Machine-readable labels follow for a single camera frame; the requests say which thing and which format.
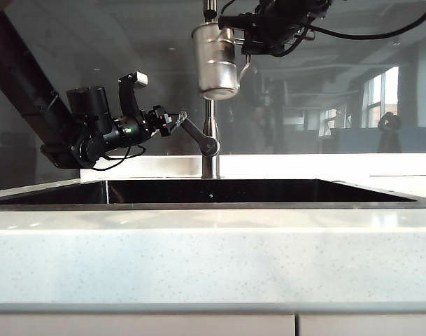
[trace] sink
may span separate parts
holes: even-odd
[[[426,199],[319,179],[129,180],[0,197],[0,210],[426,207]]]

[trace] window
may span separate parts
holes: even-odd
[[[378,127],[387,112],[397,115],[397,86],[399,67],[368,80],[364,85],[362,127]]]

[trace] speckled quartz countertop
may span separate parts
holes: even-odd
[[[426,312],[426,209],[0,212],[0,311]]]

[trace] faucet handle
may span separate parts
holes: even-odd
[[[197,142],[203,155],[211,157],[219,153],[219,141],[205,135],[189,118],[181,123],[181,127]]]

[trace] sink rim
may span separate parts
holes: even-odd
[[[238,181],[238,180],[278,180],[279,178],[245,178],[245,179],[221,179],[220,181]],[[183,181],[184,179],[175,178],[171,181]],[[378,188],[366,187],[355,183],[345,181],[327,180],[325,178],[304,179],[308,181],[325,181],[338,183],[344,186],[360,188],[368,191],[383,193],[386,195],[406,198],[411,201],[394,202],[208,202],[208,203],[126,203],[126,204],[0,204],[0,211],[112,211],[112,210],[197,210],[197,209],[426,209],[426,198],[415,195],[408,195],[400,192],[381,190]],[[91,183],[103,183],[106,186],[109,181],[155,181],[153,178],[140,180],[95,180],[79,181],[68,185],[47,187],[39,190],[20,192],[14,195],[0,196],[0,201],[14,199],[19,196],[33,195],[46,190],[55,188],[74,188],[77,185]]]

